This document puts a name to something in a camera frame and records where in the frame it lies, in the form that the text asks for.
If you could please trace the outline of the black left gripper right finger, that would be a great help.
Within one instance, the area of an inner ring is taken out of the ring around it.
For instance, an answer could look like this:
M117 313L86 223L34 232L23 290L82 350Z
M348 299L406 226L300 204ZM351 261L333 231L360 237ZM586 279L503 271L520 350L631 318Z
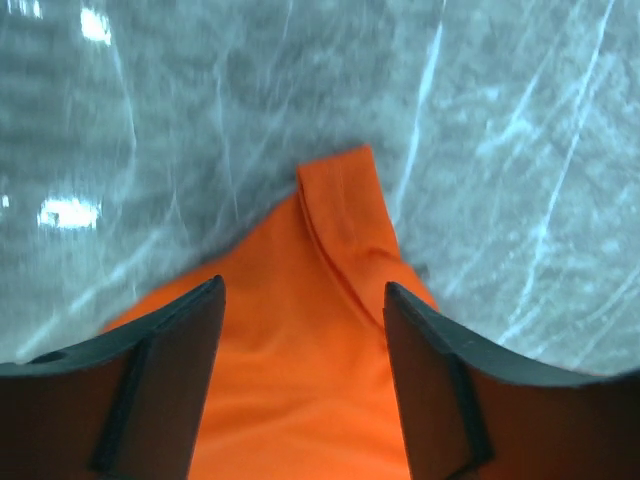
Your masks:
M499 346L403 286L384 324L415 479L635 479L639 374L589 375Z

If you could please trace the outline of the orange t shirt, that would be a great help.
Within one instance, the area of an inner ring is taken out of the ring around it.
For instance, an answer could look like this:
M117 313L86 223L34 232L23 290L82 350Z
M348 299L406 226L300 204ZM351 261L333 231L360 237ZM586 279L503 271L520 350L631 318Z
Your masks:
M431 294L403 260L372 150L297 170L231 252L158 288L126 324L215 275L226 308L193 479L405 479L384 290Z

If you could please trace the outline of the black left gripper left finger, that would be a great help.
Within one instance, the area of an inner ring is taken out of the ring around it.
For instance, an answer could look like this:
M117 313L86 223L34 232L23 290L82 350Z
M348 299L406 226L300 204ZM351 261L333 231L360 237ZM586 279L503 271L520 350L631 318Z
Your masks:
M184 479L225 310L221 278L90 340L1 367L5 479Z

